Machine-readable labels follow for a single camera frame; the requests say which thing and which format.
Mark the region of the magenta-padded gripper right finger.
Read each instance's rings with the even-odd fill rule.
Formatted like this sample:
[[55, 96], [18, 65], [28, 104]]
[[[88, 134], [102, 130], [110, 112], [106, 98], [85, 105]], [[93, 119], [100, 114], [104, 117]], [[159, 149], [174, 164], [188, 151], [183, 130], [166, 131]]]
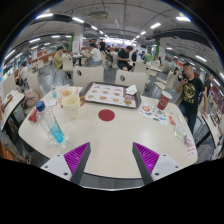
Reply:
[[158, 154], [139, 143], [133, 143], [132, 152], [145, 185], [182, 169], [168, 154]]

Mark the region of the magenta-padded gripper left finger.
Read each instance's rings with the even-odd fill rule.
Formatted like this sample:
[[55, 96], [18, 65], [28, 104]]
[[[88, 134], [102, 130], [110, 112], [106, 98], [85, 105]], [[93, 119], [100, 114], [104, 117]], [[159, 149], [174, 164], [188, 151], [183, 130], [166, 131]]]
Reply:
[[90, 152], [90, 143], [87, 142], [66, 154], [56, 154], [42, 166], [42, 169], [79, 185]]

